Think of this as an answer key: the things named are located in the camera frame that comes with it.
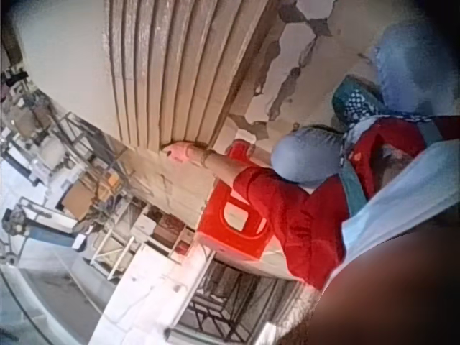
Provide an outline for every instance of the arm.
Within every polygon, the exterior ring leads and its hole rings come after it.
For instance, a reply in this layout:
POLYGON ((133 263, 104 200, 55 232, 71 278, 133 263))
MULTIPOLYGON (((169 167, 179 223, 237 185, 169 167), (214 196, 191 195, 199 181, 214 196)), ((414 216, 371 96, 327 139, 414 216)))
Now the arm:
POLYGON ((208 151, 191 143, 178 142, 165 148, 168 156, 179 162, 191 162, 209 169, 216 177, 233 187, 236 177, 249 165, 214 151, 208 151))

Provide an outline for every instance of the metal frame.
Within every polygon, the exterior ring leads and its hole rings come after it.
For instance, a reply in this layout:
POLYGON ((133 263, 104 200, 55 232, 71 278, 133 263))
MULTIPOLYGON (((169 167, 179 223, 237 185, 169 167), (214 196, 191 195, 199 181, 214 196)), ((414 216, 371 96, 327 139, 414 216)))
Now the metal frame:
POLYGON ((258 293, 257 288, 259 283, 262 281, 262 277, 251 275, 224 264, 223 262, 214 260, 211 263, 207 274, 201 280, 200 287, 196 290, 195 295, 186 308, 186 310, 195 314, 198 327, 187 324, 183 319, 179 320, 178 325, 192 330, 195 334, 212 337, 220 344, 222 342, 248 344, 250 340, 256 336, 256 332, 260 329, 260 324, 263 322, 263 319, 267 318, 265 312, 269 304, 273 303, 273 301, 271 301, 272 296, 279 287, 278 284, 280 280, 276 278, 264 278, 272 279, 272 281, 269 282, 267 287, 261 293, 258 293), (212 276, 213 271, 217 268, 216 264, 223 265, 224 269, 228 267, 238 272, 238 276, 231 292, 225 298, 221 298, 221 301, 209 297, 212 295, 212 291, 206 290, 209 277, 212 276), (242 286, 243 280, 246 280, 247 284, 248 279, 249 287, 244 288, 242 286), (262 299, 265 299, 265 304, 260 313, 257 315, 257 319, 255 320, 253 327, 246 329, 244 324, 242 324, 243 317, 262 299), (213 330, 213 333, 210 332, 209 328, 208 330, 205 330, 203 327, 206 320, 211 320, 214 325, 215 329, 213 330), (227 326, 227 330, 220 327, 219 324, 225 324, 227 326))

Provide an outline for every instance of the bracelet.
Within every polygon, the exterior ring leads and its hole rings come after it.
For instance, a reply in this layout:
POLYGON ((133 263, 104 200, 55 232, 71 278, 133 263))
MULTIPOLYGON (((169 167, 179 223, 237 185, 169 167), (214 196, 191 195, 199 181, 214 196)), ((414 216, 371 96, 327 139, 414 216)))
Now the bracelet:
POLYGON ((217 153, 216 151, 214 151, 213 149, 207 149, 204 153, 203 153, 203 156, 201 156, 201 159, 200 159, 200 164, 202 167, 204 167, 205 169, 208 169, 208 167, 206 167, 206 160, 208 159, 209 156, 211 156, 213 153, 217 153))

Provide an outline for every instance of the white cloth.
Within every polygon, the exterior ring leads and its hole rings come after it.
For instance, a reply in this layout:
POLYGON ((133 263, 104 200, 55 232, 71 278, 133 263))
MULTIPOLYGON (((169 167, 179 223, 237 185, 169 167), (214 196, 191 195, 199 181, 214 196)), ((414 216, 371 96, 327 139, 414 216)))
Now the white cloth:
POLYGON ((328 284, 359 255, 458 203, 459 155, 458 139, 432 144, 343 222, 346 256, 328 284))

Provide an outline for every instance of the railing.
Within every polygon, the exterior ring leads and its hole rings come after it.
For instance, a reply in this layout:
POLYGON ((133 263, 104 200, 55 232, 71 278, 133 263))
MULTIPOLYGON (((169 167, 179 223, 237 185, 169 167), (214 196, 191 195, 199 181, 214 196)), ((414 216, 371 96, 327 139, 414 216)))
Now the railing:
POLYGON ((250 344, 294 285, 214 260, 175 331, 207 344, 250 344))

